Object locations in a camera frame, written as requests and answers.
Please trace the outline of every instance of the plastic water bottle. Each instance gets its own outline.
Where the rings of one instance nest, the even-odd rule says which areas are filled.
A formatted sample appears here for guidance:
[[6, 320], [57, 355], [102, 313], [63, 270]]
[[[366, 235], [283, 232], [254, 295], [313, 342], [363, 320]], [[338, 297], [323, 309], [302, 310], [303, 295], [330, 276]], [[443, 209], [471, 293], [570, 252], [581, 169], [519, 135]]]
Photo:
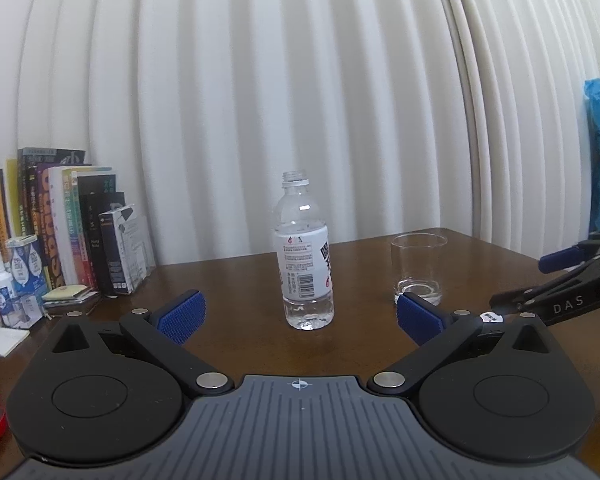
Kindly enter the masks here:
[[285, 195], [274, 210], [273, 239], [285, 317], [298, 330], [322, 328], [333, 319], [327, 225], [308, 185], [304, 171], [284, 173]]
[[0, 253], [0, 316], [5, 326], [16, 327], [29, 318], [24, 312], [13, 286], [13, 276], [4, 268]]

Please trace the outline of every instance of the drinking glass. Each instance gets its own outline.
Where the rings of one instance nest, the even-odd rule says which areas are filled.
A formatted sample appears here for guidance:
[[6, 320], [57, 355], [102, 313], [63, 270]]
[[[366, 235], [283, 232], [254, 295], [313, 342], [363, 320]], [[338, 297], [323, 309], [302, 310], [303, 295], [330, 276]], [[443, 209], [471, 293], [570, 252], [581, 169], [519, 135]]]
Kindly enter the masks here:
[[407, 233], [391, 241], [394, 303], [404, 292], [413, 292], [429, 303], [440, 303], [442, 290], [437, 270], [445, 244], [445, 237], [427, 232]]

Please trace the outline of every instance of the wooden table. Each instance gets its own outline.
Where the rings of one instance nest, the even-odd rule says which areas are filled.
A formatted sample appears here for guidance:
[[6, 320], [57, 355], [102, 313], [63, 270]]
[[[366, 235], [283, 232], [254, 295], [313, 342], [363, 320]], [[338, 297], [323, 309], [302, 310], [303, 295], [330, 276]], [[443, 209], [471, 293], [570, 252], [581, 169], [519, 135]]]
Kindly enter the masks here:
[[[483, 312], [495, 292], [547, 280], [531, 258], [439, 231], [448, 237], [438, 273], [445, 310]], [[186, 348], [235, 381], [249, 373], [356, 374], [366, 381], [415, 348], [395, 322], [391, 238], [332, 246], [336, 314], [328, 327], [316, 332], [300, 332], [286, 324], [272, 253], [160, 267], [135, 295], [104, 301], [91, 318], [116, 320], [132, 308], [157, 308], [187, 289], [198, 288], [206, 297], [206, 323]], [[51, 326], [52, 322], [41, 322], [16, 351], [0, 358], [1, 405]], [[600, 310], [561, 323], [552, 332], [596, 399], [596, 423], [580, 457], [600, 475]], [[21, 459], [7, 434], [0, 441], [0, 478]]]

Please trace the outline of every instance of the white curtain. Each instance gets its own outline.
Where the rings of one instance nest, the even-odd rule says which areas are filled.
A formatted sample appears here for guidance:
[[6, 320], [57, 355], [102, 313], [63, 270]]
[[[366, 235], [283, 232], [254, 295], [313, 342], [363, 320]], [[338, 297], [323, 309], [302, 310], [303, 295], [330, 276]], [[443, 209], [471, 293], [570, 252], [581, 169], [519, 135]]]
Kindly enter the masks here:
[[306, 168], [332, 242], [588, 225], [600, 0], [0, 0], [0, 166], [88, 150], [161, 263], [270, 250]]

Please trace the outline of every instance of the notepad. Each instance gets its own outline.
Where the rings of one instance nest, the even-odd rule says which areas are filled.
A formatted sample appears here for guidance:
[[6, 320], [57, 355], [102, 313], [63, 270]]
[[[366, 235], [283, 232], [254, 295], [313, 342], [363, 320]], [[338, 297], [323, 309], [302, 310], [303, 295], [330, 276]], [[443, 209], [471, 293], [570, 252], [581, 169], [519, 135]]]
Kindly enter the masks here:
[[29, 335], [29, 330], [0, 327], [0, 357], [7, 357]]
[[70, 300], [87, 290], [85, 285], [63, 285], [42, 296], [45, 301]]

